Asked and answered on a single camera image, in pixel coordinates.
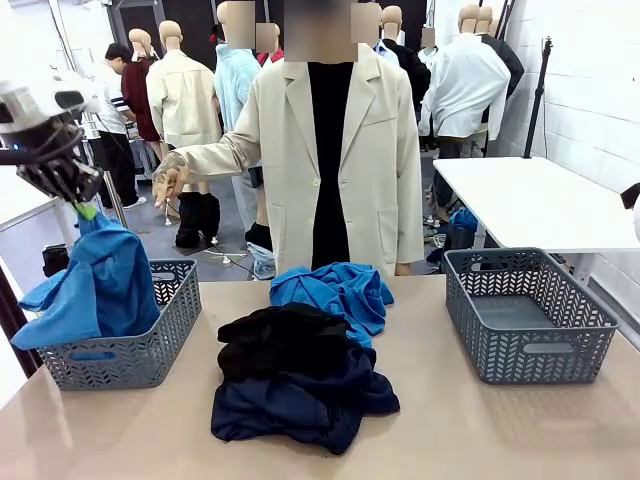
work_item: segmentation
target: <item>black stand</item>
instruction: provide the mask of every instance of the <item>black stand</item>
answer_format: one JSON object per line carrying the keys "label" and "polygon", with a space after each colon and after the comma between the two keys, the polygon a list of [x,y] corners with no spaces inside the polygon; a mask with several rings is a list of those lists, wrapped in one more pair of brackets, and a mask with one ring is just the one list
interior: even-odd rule
{"label": "black stand", "polygon": [[524,147],[524,158],[531,158],[531,146],[533,145],[533,137],[536,133],[536,122],[538,113],[540,112],[540,101],[544,94],[544,77],[547,74],[547,63],[549,63],[549,55],[551,55],[551,39],[547,37],[542,51],[542,67],[540,67],[540,77],[538,79],[538,88],[536,88],[536,96],[533,102],[533,111],[531,112],[531,122],[529,122],[529,133],[527,134],[527,143]]}

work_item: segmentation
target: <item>white table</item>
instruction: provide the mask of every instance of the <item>white table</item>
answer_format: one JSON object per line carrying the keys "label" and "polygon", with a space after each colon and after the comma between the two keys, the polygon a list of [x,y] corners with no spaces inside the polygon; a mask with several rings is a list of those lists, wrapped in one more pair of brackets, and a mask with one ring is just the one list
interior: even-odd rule
{"label": "white table", "polygon": [[578,254],[575,276],[583,284],[596,253],[640,250],[633,213],[617,193],[549,160],[461,158],[434,166],[478,219],[474,248],[489,232],[505,248]]}
{"label": "white table", "polygon": [[59,198],[49,198],[16,175],[15,167],[0,167],[0,232],[53,208],[67,247],[73,234]]}

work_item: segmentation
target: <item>blue shirt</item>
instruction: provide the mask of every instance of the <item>blue shirt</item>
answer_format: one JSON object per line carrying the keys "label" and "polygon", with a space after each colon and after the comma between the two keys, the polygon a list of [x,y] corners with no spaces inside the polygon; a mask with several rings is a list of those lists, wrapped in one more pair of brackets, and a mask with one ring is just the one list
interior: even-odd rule
{"label": "blue shirt", "polygon": [[260,73],[260,64],[251,50],[229,48],[227,44],[216,47],[218,65],[215,74],[216,94],[220,100],[225,131],[234,129],[242,107],[249,99],[253,79]]}

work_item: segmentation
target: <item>black jacket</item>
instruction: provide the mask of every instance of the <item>black jacket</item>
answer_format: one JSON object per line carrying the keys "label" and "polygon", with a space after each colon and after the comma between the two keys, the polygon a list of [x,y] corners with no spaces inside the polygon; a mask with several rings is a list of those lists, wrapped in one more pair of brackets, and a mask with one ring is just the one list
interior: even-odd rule
{"label": "black jacket", "polygon": [[409,47],[398,45],[391,39],[382,40],[385,46],[398,56],[400,67],[409,75],[411,83],[411,94],[413,96],[413,106],[416,110],[422,108],[422,99],[429,90],[431,83],[431,72],[427,66],[420,61],[418,54]]}

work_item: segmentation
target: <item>sleeve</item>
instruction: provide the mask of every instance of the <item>sleeve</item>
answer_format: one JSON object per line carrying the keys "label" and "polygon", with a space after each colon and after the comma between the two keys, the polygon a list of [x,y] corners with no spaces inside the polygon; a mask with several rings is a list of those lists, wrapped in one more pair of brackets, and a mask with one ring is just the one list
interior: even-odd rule
{"label": "sleeve", "polygon": [[122,79],[119,75],[112,75],[107,83],[109,90],[109,99],[116,110],[124,112],[129,110],[129,107],[124,103],[124,97],[122,95]]}
{"label": "sleeve", "polygon": [[416,116],[410,95],[409,78],[398,84],[398,257],[396,263],[412,263],[424,257],[422,235],[422,170]]}
{"label": "sleeve", "polygon": [[189,165],[189,183],[239,175],[258,163],[261,157],[260,116],[256,90],[255,85],[250,89],[235,130],[223,135],[220,142],[175,150]]}
{"label": "sleeve", "polygon": [[147,97],[149,99],[149,108],[151,110],[151,120],[153,126],[164,139],[164,129],[162,128],[162,102],[166,98],[164,84],[162,80],[153,73],[153,68],[149,69],[147,75]]}

